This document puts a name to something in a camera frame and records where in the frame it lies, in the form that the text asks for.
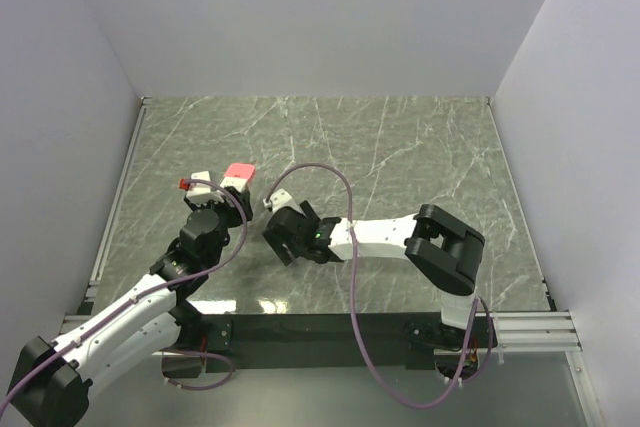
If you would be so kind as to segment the pink plug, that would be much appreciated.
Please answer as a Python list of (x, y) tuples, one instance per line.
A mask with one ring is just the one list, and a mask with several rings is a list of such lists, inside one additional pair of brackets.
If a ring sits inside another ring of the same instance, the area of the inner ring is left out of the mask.
[(256, 167), (253, 164), (232, 163), (225, 171), (224, 177), (250, 182), (254, 178), (255, 172)]

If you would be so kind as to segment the white socket cube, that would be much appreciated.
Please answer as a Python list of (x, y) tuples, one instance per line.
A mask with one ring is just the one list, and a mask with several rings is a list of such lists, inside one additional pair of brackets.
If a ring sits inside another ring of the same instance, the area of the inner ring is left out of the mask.
[(239, 194), (242, 194), (249, 190), (250, 180), (239, 177), (225, 177), (220, 186), (227, 191), (234, 189)]

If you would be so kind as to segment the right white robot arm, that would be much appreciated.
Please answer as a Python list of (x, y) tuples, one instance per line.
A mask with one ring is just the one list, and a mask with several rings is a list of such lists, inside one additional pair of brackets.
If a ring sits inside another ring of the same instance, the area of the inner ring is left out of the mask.
[(440, 291), (439, 334), (460, 346), (474, 333), (469, 317), (485, 237), (444, 209), (424, 204), (415, 214), (391, 219), (321, 218), (306, 201), (266, 202), (271, 213), (263, 237), (280, 261), (316, 264), (355, 257), (412, 263)]

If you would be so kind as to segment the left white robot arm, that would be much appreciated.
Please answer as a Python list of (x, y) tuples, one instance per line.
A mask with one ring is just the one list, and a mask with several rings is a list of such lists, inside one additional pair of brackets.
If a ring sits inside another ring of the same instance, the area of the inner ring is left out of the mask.
[(74, 426), (93, 398), (154, 351), (193, 346), (200, 313), (188, 298), (226, 265), (229, 231), (252, 219), (247, 182), (181, 183), (191, 209), (186, 223), (150, 271), (100, 313), (52, 341), (36, 337), (20, 351), (1, 406), (33, 426)]

